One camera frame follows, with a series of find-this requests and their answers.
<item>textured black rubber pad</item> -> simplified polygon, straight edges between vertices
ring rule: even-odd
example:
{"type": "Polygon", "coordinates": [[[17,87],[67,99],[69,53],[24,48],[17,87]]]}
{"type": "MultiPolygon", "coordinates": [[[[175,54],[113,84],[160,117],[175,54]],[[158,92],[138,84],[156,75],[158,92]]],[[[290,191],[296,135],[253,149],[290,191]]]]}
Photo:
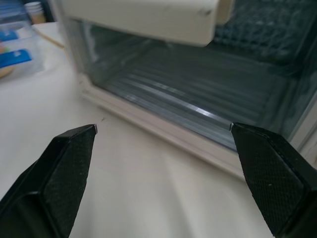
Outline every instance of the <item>textured black rubber pad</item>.
{"type": "Polygon", "coordinates": [[[1,238],[67,238],[86,187],[95,125],[55,137],[0,202],[1,238]]]}
{"type": "Polygon", "coordinates": [[[233,123],[231,132],[248,187],[272,234],[316,237],[311,236],[317,225],[315,169],[279,134],[241,123],[233,123]]]}

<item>white table surface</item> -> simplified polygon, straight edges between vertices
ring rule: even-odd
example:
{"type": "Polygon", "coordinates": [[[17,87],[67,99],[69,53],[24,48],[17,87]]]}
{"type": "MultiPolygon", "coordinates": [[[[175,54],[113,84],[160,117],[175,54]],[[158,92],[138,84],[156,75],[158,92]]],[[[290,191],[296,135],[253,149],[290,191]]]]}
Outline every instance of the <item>white table surface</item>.
{"type": "Polygon", "coordinates": [[[45,71],[0,80],[0,197],[54,136],[96,123],[71,238],[272,237],[245,183],[82,99],[63,50],[39,44],[45,71]]]}

